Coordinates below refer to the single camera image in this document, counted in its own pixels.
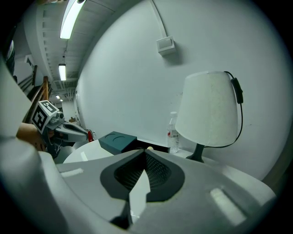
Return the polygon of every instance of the plastic bottle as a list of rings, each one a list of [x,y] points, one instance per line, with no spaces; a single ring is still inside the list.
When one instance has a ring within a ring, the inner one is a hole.
[[[171,112],[170,116],[171,120],[168,126],[168,147],[170,147],[170,153],[174,154],[178,151],[179,147],[179,133],[175,129],[177,112]]]

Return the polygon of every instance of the person's hand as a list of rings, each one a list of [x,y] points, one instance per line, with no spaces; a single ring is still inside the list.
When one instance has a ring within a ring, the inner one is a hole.
[[[49,137],[51,138],[52,136],[54,136],[54,131],[49,131]],[[16,137],[30,143],[38,151],[46,150],[42,135],[33,124],[21,123]]]

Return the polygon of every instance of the black power cord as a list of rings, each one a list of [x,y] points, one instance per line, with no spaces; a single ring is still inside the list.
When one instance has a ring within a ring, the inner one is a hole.
[[[240,103],[240,109],[241,109],[241,128],[240,128],[240,132],[239,132],[239,134],[238,134],[236,140],[235,140],[233,143],[228,144],[228,145],[225,145],[225,146],[218,146],[218,147],[205,146],[205,148],[225,148],[225,147],[228,147],[228,146],[234,144],[234,143],[238,140],[238,138],[239,138],[239,136],[240,136],[240,134],[241,134],[241,132],[242,132],[242,127],[243,127],[243,111],[242,111],[242,104],[241,104],[241,103]]]
[[[242,111],[243,96],[242,96],[242,90],[240,88],[240,84],[239,84],[237,78],[234,78],[233,75],[228,71],[224,71],[224,72],[226,72],[227,74],[229,74],[232,77],[231,83],[232,83],[233,88],[235,90],[237,103],[240,104],[240,109],[241,109],[241,128],[240,128],[240,132],[239,132],[236,140],[233,143],[225,145],[225,146],[218,146],[218,147],[217,146],[216,147],[205,146],[205,148],[225,148],[225,147],[228,147],[228,146],[234,144],[238,140],[238,138],[239,138],[239,136],[241,135],[241,132],[242,132],[242,127],[243,127],[243,111]]]

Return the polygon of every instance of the black cable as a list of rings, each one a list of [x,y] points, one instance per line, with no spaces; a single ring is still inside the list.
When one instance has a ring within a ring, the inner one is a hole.
[[[240,128],[240,132],[239,132],[238,137],[236,138],[236,140],[233,143],[225,145],[225,146],[218,146],[218,147],[205,146],[205,148],[225,148],[225,147],[228,147],[228,146],[234,144],[238,140],[239,136],[241,135],[242,127],[243,127],[243,112],[242,112],[242,104],[241,103],[240,103],[240,109],[241,109],[241,128]]]
[[[224,71],[224,72],[228,73],[234,79],[234,76],[230,72],[228,72],[228,71]]]

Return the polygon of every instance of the ceiling light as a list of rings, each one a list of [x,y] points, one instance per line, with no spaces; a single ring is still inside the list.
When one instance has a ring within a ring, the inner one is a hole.
[[[60,31],[61,39],[69,39],[71,37],[73,26],[85,2],[86,2],[85,0],[84,1],[69,0],[64,16],[63,16],[62,25],[61,25],[61,31]]]
[[[66,69],[65,64],[59,64],[59,74],[61,80],[66,80]]]

